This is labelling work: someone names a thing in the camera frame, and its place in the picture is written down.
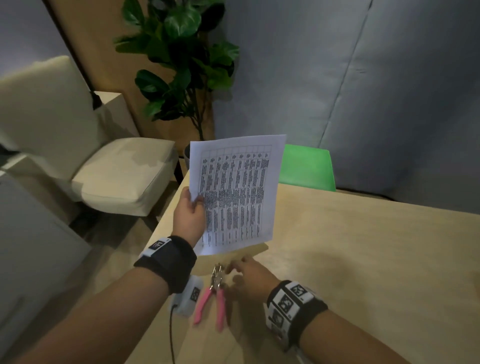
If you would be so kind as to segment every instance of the black wristband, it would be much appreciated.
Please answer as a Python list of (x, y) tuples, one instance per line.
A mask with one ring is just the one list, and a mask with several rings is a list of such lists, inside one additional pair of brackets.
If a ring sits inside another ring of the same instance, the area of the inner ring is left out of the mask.
[(196, 260), (197, 255), (190, 244), (172, 235), (148, 247), (133, 266), (149, 269), (162, 277), (170, 293), (182, 293)]
[(285, 349), (299, 344), (305, 328), (328, 306), (298, 282), (282, 281), (267, 299), (267, 326)]

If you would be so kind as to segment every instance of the beige chair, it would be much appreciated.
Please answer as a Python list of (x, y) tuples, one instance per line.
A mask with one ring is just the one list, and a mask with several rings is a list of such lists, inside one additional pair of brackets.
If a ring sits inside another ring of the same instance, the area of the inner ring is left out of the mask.
[(0, 134), (74, 201), (147, 216), (178, 165), (174, 142), (108, 142), (89, 90), (67, 56), (37, 62), (0, 81)]

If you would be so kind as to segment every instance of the plant pot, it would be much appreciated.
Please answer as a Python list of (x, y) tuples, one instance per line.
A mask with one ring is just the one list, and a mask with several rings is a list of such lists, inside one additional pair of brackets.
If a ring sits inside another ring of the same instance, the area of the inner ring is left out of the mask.
[(185, 158), (185, 165), (187, 166), (187, 170), (190, 169), (190, 143), (185, 147), (183, 150), (183, 158)]

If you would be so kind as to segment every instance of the printed document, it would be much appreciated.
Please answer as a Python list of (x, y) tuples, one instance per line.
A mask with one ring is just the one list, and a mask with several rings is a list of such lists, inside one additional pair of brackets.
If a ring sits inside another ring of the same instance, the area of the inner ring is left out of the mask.
[(272, 240), (286, 135), (244, 136), (190, 147), (190, 192), (205, 198), (206, 230), (197, 255)]

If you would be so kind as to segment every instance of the hand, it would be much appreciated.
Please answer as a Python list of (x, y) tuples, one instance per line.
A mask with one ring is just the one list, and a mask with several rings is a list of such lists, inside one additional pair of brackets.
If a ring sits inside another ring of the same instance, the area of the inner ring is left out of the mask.
[(193, 202), (191, 198), (190, 190), (184, 187), (173, 212), (172, 235), (184, 238), (193, 248), (205, 231), (205, 208), (202, 196)]
[(229, 274), (233, 269), (243, 276), (233, 277), (234, 285), (229, 290), (254, 301), (266, 303), (270, 292), (281, 282), (251, 255), (244, 256), (241, 261), (232, 260), (225, 273)]

